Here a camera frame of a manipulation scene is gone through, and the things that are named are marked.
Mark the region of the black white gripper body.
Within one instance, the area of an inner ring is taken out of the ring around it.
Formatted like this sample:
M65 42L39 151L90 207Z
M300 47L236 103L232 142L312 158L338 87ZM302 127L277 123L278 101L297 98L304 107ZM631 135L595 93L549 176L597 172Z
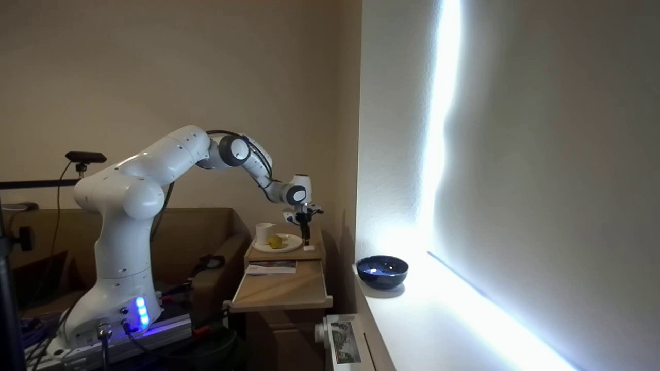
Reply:
M296 227L307 227L314 216L322 215L324 209L317 205L294 207L282 212L284 220Z

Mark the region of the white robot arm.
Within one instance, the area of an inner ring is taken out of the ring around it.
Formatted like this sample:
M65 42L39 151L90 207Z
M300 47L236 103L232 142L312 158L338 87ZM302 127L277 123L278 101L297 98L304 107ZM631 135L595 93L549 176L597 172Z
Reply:
M108 320L111 328L146 331L164 316L155 288L152 244L164 224L174 186L195 167L243 169L268 202L284 205L284 219L310 239L322 209L312 177L274 177L270 154L249 136L232 129L178 127L145 151L109 165L75 186L83 211L101 219L95 239L95 285L76 300L59 339L85 346Z

